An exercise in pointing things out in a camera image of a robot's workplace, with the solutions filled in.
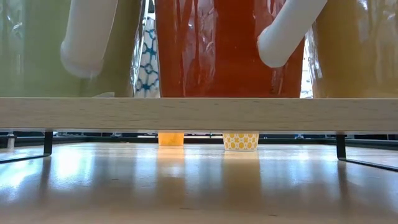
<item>wooden shelf edge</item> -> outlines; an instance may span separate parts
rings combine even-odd
[[[398,133],[398,99],[0,98],[0,129]]]

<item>black metal leg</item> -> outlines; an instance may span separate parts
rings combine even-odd
[[[397,167],[375,164],[373,162],[364,162],[364,161],[357,161],[354,159],[347,159],[347,157],[346,157],[346,139],[345,139],[344,134],[336,135],[336,146],[337,146],[337,158],[339,161],[350,162],[350,163],[354,163],[354,164],[359,164],[359,165],[370,166],[370,167],[375,167],[375,168],[379,168],[379,169],[385,169],[385,170],[391,170],[391,171],[398,172]]]
[[[19,157],[15,159],[6,159],[0,161],[0,164],[5,164],[8,162],[18,162],[18,161],[24,161],[28,159],[38,159],[38,158],[43,158],[47,156],[51,156],[52,154],[52,131],[47,131],[44,133],[44,148],[43,148],[43,154],[39,156],[27,156],[27,157]]]

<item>blue and white pattern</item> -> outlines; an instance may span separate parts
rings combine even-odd
[[[149,14],[144,33],[141,65],[136,83],[136,98],[158,98],[159,64],[157,59],[157,38],[155,32],[155,16]]]

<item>wooden floor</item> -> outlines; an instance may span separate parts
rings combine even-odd
[[[398,166],[394,151],[349,148],[348,155]],[[224,152],[222,145],[84,143],[0,165],[1,224],[397,220],[398,174],[338,162],[334,146]]]

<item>yellow cup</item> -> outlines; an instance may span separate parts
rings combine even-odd
[[[256,151],[259,134],[223,134],[227,151]]]
[[[160,146],[183,146],[184,133],[159,133]]]

